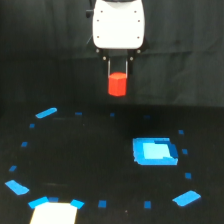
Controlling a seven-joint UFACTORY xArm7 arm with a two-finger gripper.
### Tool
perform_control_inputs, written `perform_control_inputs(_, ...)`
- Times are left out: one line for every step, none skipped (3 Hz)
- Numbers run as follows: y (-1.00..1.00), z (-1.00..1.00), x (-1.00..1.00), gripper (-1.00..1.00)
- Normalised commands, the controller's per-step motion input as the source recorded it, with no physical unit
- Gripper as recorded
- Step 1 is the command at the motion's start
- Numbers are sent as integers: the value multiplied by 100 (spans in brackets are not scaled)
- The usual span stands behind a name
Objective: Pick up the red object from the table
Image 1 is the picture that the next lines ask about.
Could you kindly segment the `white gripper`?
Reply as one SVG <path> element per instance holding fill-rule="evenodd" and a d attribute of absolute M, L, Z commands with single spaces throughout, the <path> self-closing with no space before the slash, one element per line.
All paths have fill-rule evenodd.
<path fill-rule="evenodd" d="M 86 17 L 91 18 L 92 34 L 86 47 L 96 52 L 105 50 L 127 50 L 141 53 L 148 48 L 145 37 L 145 12 L 142 0 L 89 0 Z M 132 57 L 125 61 L 128 79 L 132 69 Z M 107 76 L 111 74 L 110 57 Z"/>

